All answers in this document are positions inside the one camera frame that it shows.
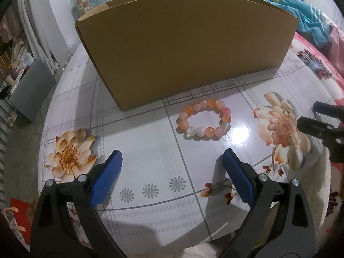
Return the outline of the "blue teal blanket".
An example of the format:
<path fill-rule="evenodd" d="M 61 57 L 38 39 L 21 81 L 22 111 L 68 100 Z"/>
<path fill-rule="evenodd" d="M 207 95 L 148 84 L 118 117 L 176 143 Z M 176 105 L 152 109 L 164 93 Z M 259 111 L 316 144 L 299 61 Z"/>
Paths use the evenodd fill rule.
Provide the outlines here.
<path fill-rule="evenodd" d="M 263 0 L 271 3 L 298 18 L 297 32 L 317 50 L 330 48 L 330 35 L 334 23 L 320 9 L 302 0 Z"/>

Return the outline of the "pink floral bed mattress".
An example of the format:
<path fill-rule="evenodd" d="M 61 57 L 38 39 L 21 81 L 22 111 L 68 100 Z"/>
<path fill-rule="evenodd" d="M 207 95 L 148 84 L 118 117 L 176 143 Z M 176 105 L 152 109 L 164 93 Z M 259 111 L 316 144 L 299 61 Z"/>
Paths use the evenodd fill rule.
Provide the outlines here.
<path fill-rule="evenodd" d="M 329 91 L 331 105 L 343 106 L 343 33 L 334 27 L 330 34 L 331 59 L 296 33 L 290 49 L 312 70 Z M 331 185 L 328 209 L 322 229 L 331 235 L 343 201 L 343 164 L 331 163 Z"/>

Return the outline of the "grey cabinet box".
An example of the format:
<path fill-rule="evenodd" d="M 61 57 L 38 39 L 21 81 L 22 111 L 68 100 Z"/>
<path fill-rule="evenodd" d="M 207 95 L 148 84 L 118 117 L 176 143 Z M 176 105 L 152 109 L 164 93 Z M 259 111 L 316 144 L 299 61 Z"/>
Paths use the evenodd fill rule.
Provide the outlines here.
<path fill-rule="evenodd" d="M 56 84 L 56 79 L 41 59 L 36 59 L 19 80 L 9 101 L 30 122 L 33 122 L 43 102 Z"/>

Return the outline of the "brown cardboard box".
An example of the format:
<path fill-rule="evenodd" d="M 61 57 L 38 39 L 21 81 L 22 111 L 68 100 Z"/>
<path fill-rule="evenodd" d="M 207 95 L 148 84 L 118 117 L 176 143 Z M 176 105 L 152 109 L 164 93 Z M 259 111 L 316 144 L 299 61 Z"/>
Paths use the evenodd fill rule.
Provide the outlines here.
<path fill-rule="evenodd" d="M 297 26 L 263 0 L 112 0 L 75 24 L 122 111 L 275 68 Z"/>

